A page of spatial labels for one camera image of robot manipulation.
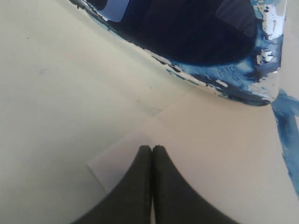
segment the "black rubber tip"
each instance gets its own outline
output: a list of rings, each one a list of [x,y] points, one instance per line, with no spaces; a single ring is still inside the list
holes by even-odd
[[[151,164],[150,147],[141,146],[112,192],[74,224],[150,224]]]
[[[163,146],[153,150],[153,176],[156,224],[237,224],[187,183]]]

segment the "paint smear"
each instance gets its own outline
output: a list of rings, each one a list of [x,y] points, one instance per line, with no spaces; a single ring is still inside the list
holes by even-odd
[[[295,117],[299,117],[299,100],[280,90],[271,104],[276,118],[283,158],[299,198],[299,130]]]

